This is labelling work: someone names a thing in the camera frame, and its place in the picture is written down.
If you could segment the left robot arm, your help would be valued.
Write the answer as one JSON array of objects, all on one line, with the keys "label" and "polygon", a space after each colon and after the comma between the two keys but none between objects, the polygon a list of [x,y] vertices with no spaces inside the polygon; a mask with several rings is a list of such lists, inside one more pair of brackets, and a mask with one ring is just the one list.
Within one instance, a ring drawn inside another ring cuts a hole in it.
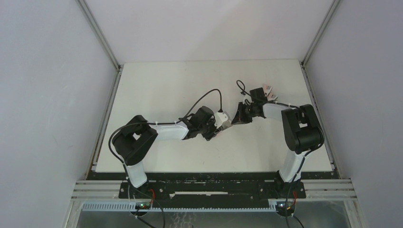
[{"label": "left robot arm", "polygon": [[111,134],[108,147],[123,165],[131,184],[130,192],[137,198],[143,198],[149,190],[143,159],[153,143],[163,140],[188,140],[197,135],[209,141],[220,131],[227,119],[224,112],[214,113],[206,106],[172,123],[151,123],[142,115],[137,115]]}]

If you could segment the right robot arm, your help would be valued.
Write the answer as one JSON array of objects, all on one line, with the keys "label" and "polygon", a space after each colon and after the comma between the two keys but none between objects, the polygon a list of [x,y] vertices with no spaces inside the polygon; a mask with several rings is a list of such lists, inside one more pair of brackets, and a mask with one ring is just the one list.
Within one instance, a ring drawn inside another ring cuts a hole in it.
[{"label": "right robot arm", "polygon": [[278,102],[240,102],[231,124],[249,124],[254,117],[271,118],[282,122],[288,152],[278,171],[280,181],[275,184],[275,193],[282,198],[294,190],[293,182],[301,178],[305,159],[324,144],[324,133],[312,105],[294,106]]}]

